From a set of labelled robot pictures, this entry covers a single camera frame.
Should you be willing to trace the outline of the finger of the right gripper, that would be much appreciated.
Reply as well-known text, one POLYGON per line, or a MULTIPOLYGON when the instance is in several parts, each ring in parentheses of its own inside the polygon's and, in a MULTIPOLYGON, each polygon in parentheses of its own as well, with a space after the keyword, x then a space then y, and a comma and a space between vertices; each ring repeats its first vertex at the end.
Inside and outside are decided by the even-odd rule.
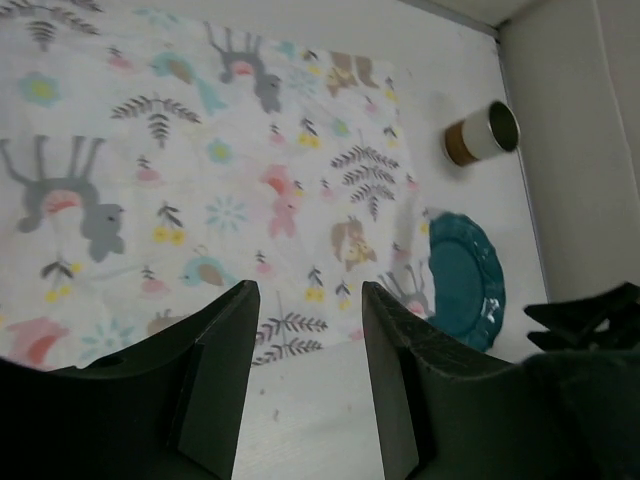
POLYGON ((545 352, 639 347, 639 287, 629 282, 590 298, 529 305, 524 313, 545 327, 527 334, 545 352))

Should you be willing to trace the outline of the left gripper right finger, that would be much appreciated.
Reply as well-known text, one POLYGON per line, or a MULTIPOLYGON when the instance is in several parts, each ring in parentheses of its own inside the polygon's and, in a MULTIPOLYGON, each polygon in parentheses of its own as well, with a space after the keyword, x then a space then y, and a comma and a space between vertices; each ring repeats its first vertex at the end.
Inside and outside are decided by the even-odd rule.
POLYGON ((539 352, 509 363, 362 289, 388 479, 635 479, 639 347, 539 352))

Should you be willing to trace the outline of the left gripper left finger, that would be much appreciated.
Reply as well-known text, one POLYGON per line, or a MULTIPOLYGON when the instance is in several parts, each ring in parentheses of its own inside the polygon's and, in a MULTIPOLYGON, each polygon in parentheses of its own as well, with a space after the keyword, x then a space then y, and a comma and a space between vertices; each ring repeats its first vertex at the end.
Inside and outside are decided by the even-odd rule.
POLYGON ((1 364, 5 479, 228 479, 259 314, 242 281, 88 367, 1 364))

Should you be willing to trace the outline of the patterned cloth placemat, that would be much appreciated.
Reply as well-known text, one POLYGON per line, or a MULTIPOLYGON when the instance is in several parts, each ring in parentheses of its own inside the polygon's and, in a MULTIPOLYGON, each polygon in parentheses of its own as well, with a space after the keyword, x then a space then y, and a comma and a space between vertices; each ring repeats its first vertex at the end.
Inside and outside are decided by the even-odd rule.
POLYGON ((85 367, 236 283, 255 365, 435 312, 394 67, 122 1, 1 5, 1 355, 85 367))

